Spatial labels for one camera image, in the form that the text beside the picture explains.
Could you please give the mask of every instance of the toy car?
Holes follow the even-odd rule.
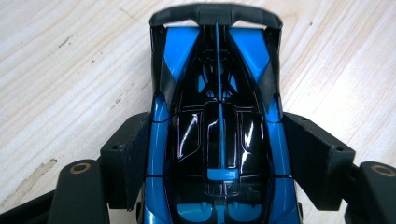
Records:
[[[185,19],[198,26],[163,26]],[[267,27],[232,27],[239,20]],[[145,223],[299,223],[277,83],[280,19],[191,5],[160,11],[150,25]]]
[[[165,26],[184,20],[197,26]],[[396,169],[358,168],[351,148],[283,113],[278,16],[194,4],[157,12],[150,26],[151,113],[126,120],[98,161],[66,166],[54,192],[0,222],[107,223],[107,203],[133,210],[141,190],[139,223],[301,223],[296,180],[317,209],[345,199],[347,223],[395,223]]]

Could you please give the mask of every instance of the blue body panel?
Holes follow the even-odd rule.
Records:
[[[171,223],[162,177],[147,177],[145,188],[145,223]]]
[[[224,205],[215,205],[216,212],[218,214],[218,224],[224,224],[225,223],[225,206]]]
[[[251,75],[259,83],[270,59],[262,29],[231,28],[229,32]]]
[[[300,223],[294,180],[292,178],[276,178],[275,180],[275,195],[270,224],[278,223]]]
[[[176,83],[186,66],[191,48],[199,33],[199,27],[169,27],[167,29],[163,58]]]
[[[148,152],[148,175],[163,175],[169,112],[162,94],[152,105],[151,135]],[[147,177],[145,188],[145,223],[171,223],[167,207],[163,178]]]
[[[148,175],[163,175],[166,137],[168,134],[169,112],[163,95],[158,95],[153,102],[153,122],[148,152]]]
[[[228,205],[230,217],[238,222],[251,222],[256,220],[262,212],[261,204],[245,204],[234,202]]]
[[[267,122],[274,162],[274,175],[291,175],[288,146],[283,123]]]
[[[178,213],[191,222],[205,222],[212,216],[212,204],[203,203],[180,203],[177,205]]]

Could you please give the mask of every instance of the black plastic part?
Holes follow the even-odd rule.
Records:
[[[309,119],[284,113],[283,123],[294,178],[318,210],[337,211],[355,151]]]
[[[97,161],[75,161],[62,169],[48,223],[109,223]]]
[[[298,202],[298,211],[300,213],[301,220],[304,220],[304,211],[303,211],[303,204]]]
[[[348,203],[346,223],[396,223],[396,169],[379,162],[363,162],[340,188]]]
[[[151,79],[153,93],[161,92],[165,97],[168,110],[171,107],[176,82],[172,78],[168,66],[163,60],[166,29],[163,26],[151,27]]]
[[[136,208],[136,222],[137,224],[144,224],[145,219],[145,183],[142,185],[142,192],[140,194],[140,207],[139,209]]]
[[[259,83],[262,100],[264,102],[265,111],[269,111],[269,107],[273,98],[280,95],[279,92],[279,47],[281,31],[272,28],[264,30],[265,40],[267,42],[270,62],[265,69],[264,76]]]
[[[169,22],[193,20],[198,25],[231,26],[237,21],[248,21],[271,27],[282,28],[280,18],[264,9],[257,7],[241,6],[236,4],[191,4],[178,7],[169,7],[155,13],[149,24],[162,26]]]
[[[128,118],[101,149],[110,208],[134,209],[146,171],[149,118],[149,112]]]
[[[46,193],[28,203],[24,203],[0,215],[0,223],[47,223],[50,213],[53,191]]]
[[[140,210],[142,209],[142,203],[137,202],[136,204],[136,222],[139,221],[139,216],[140,216]]]

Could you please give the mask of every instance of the wooden table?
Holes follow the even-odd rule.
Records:
[[[0,3],[0,213],[55,188],[66,164],[96,159],[151,104],[149,17],[192,1]],[[285,111],[396,166],[396,2],[245,1],[284,22]],[[299,190],[304,223],[341,223]],[[134,213],[112,211],[114,223]]]

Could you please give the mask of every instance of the light wood floor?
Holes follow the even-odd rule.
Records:
[[[55,188],[66,164],[96,159],[151,103],[149,18],[191,1],[0,3],[0,213]],[[396,166],[396,1],[244,1],[284,23],[285,111]],[[343,223],[299,191],[304,223]],[[114,223],[134,213],[111,212]]]

